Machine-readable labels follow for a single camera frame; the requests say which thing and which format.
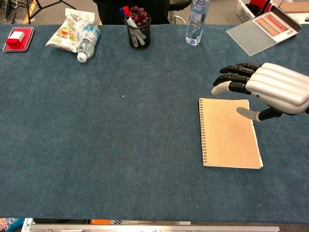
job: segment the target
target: grapes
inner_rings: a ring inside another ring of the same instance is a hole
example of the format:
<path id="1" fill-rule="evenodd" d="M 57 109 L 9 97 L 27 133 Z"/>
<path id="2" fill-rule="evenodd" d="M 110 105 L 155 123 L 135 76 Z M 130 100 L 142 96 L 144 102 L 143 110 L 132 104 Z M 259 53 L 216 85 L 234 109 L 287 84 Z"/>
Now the grapes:
<path id="1" fill-rule="evenodd" d="M 150 21 L 149 16 L 144 8 L 138 6 L 132 6 L 130 8 L 130 17 L 134 20 L 138 27 L 142 27 L 148 24 Z"/>
<path id="2" fill-rule="evenodd" d="M 133 12 L 137 13 L 139 11 L 139 7 L 138 6 L 133 6 Z"/>
<path id="3" fill-rule="evenodd" d="M 140 21 L 140 17 L 138 17 L 138 15 L 135 16 L 135 17 L 134 17 L 134 22 L 135 22 L 135 23 L 138 23 L 139 21 Z"/>
<path id="4" fill-rule="evenodd" d="M 144 12 L 138 12 L 137 14 L 139 18 L 144 19 Z"/>

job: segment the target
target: snack bag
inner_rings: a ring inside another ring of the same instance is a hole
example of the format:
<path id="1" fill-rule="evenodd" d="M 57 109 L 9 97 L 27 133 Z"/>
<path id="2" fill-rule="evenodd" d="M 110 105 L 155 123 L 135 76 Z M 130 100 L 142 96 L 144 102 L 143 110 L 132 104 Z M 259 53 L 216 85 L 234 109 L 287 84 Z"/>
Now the snack bag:
<path id="1" fill-rule="evenodd" d="M 4 225 L 5 225 L 5 218 L 1 217 L 0 218 L 0 232 L 4 232 Z"/>
<path id="2" fill-rule="evenodd" d="M 71 52 L 76 52 L 76 47 L 82 35 L 85 22 L 94 22 L 95 13 L 66 8 L 65 15 L 67 19 L 55 34 L 53 34 L 46 43 L 46 46 L 52 45 Z"/>
<path id="3" fill-rule="evenodd" d="M 23 226 L 24 218 L 7 217 L 4 222 L 5 232 L 13 232 Z"/>

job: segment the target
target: pen holder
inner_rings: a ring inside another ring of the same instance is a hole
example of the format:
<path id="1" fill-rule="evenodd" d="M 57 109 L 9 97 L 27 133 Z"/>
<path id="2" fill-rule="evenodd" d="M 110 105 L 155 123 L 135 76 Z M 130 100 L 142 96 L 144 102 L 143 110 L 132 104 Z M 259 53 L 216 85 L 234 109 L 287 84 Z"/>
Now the pen holder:
<path id="1" fill-rule="evenodd" d="M 146 25 L 142 27 L 132 27 L 125 20 L 128 36 L 129 36 L 129 44 L 133 49 L 143 50 L 149 47 L 150 45 L 150 23 L 151 17 L 148 15 L 149 21 Z"/>

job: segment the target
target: white basket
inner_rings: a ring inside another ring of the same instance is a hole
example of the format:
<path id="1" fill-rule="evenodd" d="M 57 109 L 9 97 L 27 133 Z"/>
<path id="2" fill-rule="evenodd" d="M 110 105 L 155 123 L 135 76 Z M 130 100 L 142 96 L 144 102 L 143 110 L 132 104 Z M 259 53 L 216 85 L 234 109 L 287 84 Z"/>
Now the white basket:
<path id="1" fill-rule="evenodd" d="M 272 0 L 271 3 L 279 6 L 282 0 Z M 293 2 L 292 0 L 283 0 L 283 2 Z M 254 14 L 246 6 L 250 3 L 250 0 L 238 0 L 236 14 L 241 19 L 242 22 L 247 22 L 254 18 Z"/>

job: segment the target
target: chair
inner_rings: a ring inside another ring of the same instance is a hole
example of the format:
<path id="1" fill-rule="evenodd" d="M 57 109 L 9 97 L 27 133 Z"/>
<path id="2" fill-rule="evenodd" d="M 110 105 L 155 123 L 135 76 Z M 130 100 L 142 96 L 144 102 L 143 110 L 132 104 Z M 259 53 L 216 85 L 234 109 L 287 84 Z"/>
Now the chair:
<path id="1" fill-rule="evenodd" d="M 169 22 L 176 24 L 176 19 L 180 19 L 186 25 L 186 22 L 180 16 L 175 15 L 175 11 L 181 11 L 191 4 L 192 0 L 169 0 Z"/>

